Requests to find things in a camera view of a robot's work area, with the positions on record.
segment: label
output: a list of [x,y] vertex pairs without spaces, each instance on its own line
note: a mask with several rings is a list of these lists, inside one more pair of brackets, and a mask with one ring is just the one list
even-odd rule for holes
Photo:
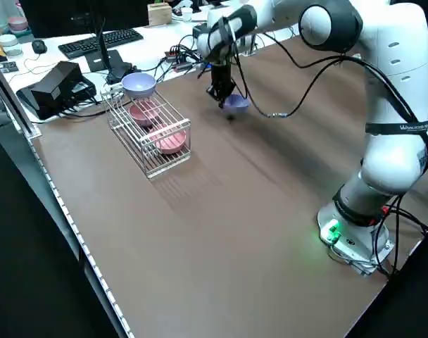
[[61,95],[61,91],[59,90],[59,87],[56,87],[55,90],[51,92],[51,97],[53,98],[53,100],[56,100],[56,97],[58,97],[59,95]]
[[85,84],[84,82],[78,82],[72,89],[73,93],[78,93],[80,91],[82,91],[83,89],[88,88],[88,85]]

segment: pink bowl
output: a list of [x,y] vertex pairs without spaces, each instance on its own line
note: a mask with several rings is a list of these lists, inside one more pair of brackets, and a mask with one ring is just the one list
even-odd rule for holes
[[28,28],[28,22],[26,18],[21,16],[12,16],[8,19],[8,24],[11,30],[15,32],[20,32]]
[[[152,128],[150,132],[155,132],[164,127],[165,127],[164,125],[158,125],[157,128]],[[170,134],[171,132],[172,130],[167,130],[160,134],[150,136],[150,139],[154,141],[155,139],[158,139],[163,135]],[[182,130],[181,132],[172,134],[169,137],[165,137],[160,141],[156,141],[155,145],[156,145],[156,148],[158,148],[162,154],[171,155],[180,151],[183,148],[185,142],[186,142],[186,132]]]
[[136,101],[136,104],[130,106],[128,111],[131,117],[136,120],[137,124],[142,127],[152,126],[153,121],[161,112],[159,108],[156,108],[155,103],[149,100]]

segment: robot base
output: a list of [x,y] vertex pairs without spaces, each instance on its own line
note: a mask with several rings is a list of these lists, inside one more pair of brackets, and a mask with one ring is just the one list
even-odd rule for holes
[[[350,223],[342,218],[333,202],[320,209],[317,223],[320,228],[320,239],[328,247],[332,247],[333,241],[337,240],[334,252],[349,263],[357,273],[371,275],[377,269],[377,259],[373,254],[377,226],[358,227]],[[394,243],[389,240],[389,231],[386,225],[383,225],[377,243],[380,262],[389,255],[393,247]]]

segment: white desk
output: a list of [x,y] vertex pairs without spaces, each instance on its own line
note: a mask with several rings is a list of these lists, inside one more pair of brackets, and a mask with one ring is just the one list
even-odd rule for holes
[[[226,1],[225,3],[231,6],[239,5],[238,1]],[[201,20],[207,17],[209,7],[203,6],[201,7],[201,10],[201,13],[194,14],[194,20]],[[129,44],[124,44],[122,46],[115,47],[115,49],[119,51],[120,55],[122,56],[122,59],[125,62],[132,63],[133,65],[137,66],[138,69],[153,68],[158,64],[159,60],[164,57],[165,51],[168,51],[171,46],[178,44],[178,42],[180,42],[183,36],[192,34],[192,28],[195,25],[196,23],[183,23],[182,21],[174,20],[169,25],[163,25],[158,27],[139,27],[135,30],[144,37],[142,40]],[[291,35],[292,33],[289,28],[275,32],[275,36],[279,41],[288,39],[291,37]],[[31,43],[22,44],[22,57],[13,58],[12,60],[10,60],[15,61],[17,63],[19,71],[15,73],[5,74],[6,79],[10,81],[9,84],[12,87],[13,91],[16,92],[21,88],[40,81],[48,73],[48,71],[57,64],[57,62],[67,61],[67,58],[59,51],[59,45],[77,41],[80,39],[85,39],[88,37],[91,37],[91,35],[75,35],[69,37],[44,39],[48,50],[38,59],[37,54],[32,51]],[[260,37],[262,38],[262,40],[259,38],[256,40],[258,48],[262,48],[263,44],[265,46],[274,44],[271,39],[268,39],[264,35],[260,35]],[[187,46],[191,46],[191,43],[192,41],[190,38],[187,38],[183,41],[183,44],[186,44]],[[96,85],[96,99],[100,100],[100,91],[108,89],[105,82],[106,76],[101,73],[90,73],[89,66],[87,65],[84,56],[73,59],[71,61],[78,63],[80,65],[82,73],[84,73],[84,76]],[[162,67],[163,69],[159,68],[156,72],[156,78],[160,77],[163,71],[167,70],[168,67],[169,65],[167,63],[164,63]],[[169,80],[182,74],[184,74],[184,72],[176,73],[174,71],[170,71],[166,74],[164,80]],[[32,122],[39,122],[39,119],[36,115],[30,112],[26,107],[24,108]]]

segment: small box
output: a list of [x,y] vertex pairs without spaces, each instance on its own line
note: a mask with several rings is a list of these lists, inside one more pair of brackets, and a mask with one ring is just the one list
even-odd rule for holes
[[148,5],[149,26],[166,25],[172,22],[172,7],[166,2]]

